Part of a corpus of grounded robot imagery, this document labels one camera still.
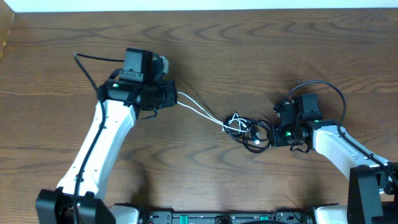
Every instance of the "table surface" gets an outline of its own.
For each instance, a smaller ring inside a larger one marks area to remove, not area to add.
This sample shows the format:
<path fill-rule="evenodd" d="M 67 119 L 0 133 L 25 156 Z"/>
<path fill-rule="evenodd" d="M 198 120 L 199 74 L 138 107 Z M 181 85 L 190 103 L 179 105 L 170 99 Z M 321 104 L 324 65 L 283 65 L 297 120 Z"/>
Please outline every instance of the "table surface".
<path fill-rule="evenodd" d="M 177 88 L 220 118 L 277 121 L 272 105 L 292 87 L 332 82 L 345 94 L 350 135 L 398 161 L 397 9 L 17 14 L 0 64 L 2 222 L 37 222 L 40 189 L 55 188 L 88 132 L 96 98 L 73 53 L 123 58 L 126 47 L 166 56 Z M 122 67 L 82 61 L 97 84 Z M 308 92 L 325 118 L 340 117 L 332 89 L 297 91 Z M 343 174 L 316 152 L 251 154 L 177 105 L 129 132 L 106 204 L 261 211 L 346 203 L 347 193 Z"/>

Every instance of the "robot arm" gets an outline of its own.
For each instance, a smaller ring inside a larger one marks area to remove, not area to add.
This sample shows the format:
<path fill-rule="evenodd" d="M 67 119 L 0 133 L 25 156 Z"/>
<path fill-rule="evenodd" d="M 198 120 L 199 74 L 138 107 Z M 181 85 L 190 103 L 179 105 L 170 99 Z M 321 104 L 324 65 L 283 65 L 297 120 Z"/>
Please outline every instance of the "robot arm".
<path fill-rule="evenodd" d="M 92 84 L 91 77 L 77 56 L 123 61 L 76 54 L 77 63 Z M 36 200 L 40 223 L 139 221 L 136 208 L 117 205 L 108 210 L 103 200 L 121 144 L 134 126 L 140 110 L 153 111 L 154 115 L 148 117 L 153 118 L 159 109 L 177 103 L 174 81 L 162 79 L 168 69 L 169 63 L 164 57 L 146 50 L 127 49 L 123 69 L 115 70 L 99 88 L 93 84 L 99 99 L 93 123 L 75 161 L 58 183 L 57 189 L 40 191 Z"/>
<path fill-rule="evenodd" d="M 324 155 L 349 180 L 348 205 L 314 209 L 317 224 L 387 223 L 391 219 L 386 215 L 391 209 L 382 204 L 380 194 L 397 195 L 398 163 L 375 155 L 346 133 L 344 127 L 340 126 L 339 131 L 336 121 L 323 120 L 315 94 L 293 97 L 292 103 L 283 101 L 274 109 L 280 124 L 271 133 L 273 146 L 291 146 L 290 150 L 295 151 L 293 147 L 306 144 L 305 153 L 313 149 Z"/>
<path fill-rule="evenodd" d="M 136 121 L 136 112 L 133 105 L 124 106 L 122 101 L 106 100 L 104 107 L 106 112 L 105 128 L 102 130 L 85 166 L 83 181 L 80 183 L 78 194 L 84 196 L 87 192 L 92 192 L 95 198 L 101 200 L 105 200 L 108 179 L 121 144 Z M 101 118 L 102 110 L 100 103 L 97 103 L 94 120 L 87 137 L 69 171 L 57 185 L 57 188 L 62 188 L 62 192 L 65 194 L 73 195 L 75 191 L 77 172 L 98 131 Z"/>

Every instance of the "white wall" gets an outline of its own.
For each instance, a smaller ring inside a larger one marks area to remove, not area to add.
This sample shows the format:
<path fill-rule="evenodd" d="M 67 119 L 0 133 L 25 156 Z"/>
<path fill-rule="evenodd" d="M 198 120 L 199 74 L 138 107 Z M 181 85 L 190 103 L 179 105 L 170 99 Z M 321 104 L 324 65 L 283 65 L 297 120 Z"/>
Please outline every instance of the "white wall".
<path fill-rule="evenodd" d="M 5 0 L 14 12 L 398 7 L 398 0 Z"/>

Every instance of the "cable bundle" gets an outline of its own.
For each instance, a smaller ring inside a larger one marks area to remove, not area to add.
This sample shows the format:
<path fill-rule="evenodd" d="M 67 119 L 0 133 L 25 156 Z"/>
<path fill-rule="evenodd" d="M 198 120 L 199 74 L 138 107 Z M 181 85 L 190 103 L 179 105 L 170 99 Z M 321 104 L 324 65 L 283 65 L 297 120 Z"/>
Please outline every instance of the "cable bundle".
<path fill-rule="evenodd" d="M 187 94 L 180 91 L 177 93 L 187 97 L 189 100 L 194 102 L 194 104 L 196 104 L 206 114 L 203 114 L 197 111 L 195 108 L 185 105 L 179 101 L 177 102 L 178 104 L 193 110 L 194 112 L 198 113 L 204 118 L 209 119 L 212 122 L 221 125 L 223 127 L 223 132 L 225 131 L 232 139 L 242 144 L 249 152 L 252 153 L 264 152 L 270 146 L 269 133 L 271 132 L 271 127 L 272 127 L 272 123 L 270 121 L 266 121 L 263 119 L 255 120 L 251 118 L 243 118 L 239 117 L 239 115 L 235 113 L 234 115 L 228 117 L 225 121 L 222 122 L 213 117 L 211 114 L 209 114 L 209 112 L 203 109 L 203 107 L 201 107 L 194 99 L 192 99 Z M 231 124 L 233 123 L 236 123 L 238 127 L 237 128 L 231 127 Z M 267 133 L 266 138 L 260 139 L 261 137 L 260 129 L 266 131 Z"/>

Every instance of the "black motor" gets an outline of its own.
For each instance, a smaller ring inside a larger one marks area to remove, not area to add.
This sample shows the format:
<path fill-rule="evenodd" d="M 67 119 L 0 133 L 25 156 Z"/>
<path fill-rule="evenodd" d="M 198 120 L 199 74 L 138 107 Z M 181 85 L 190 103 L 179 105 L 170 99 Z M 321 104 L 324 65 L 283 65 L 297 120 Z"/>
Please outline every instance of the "black motor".
<path fill-rule="evenodd" d="M 283 101 L 274 106 L 274 111 L 280 117 L 280 124 L 272 127 L 271 145 L 294 146 L 308 145 L 311 147 L 311 128 L 307 122 L 318 122 L 323 119 L 318 107 L 316 94 L 303 94 L 292 98 L 292 102 Z"/>
<path fill-rule="evenodd" d="M 144 111 L 155 111 L 177 103 L 173 80 L 163 80 L 169 72 L 165 57 L 141 49 L 126 50 L 123 68 L 116 69 L 100 86 L 102 100 L 123 101 Z"/>

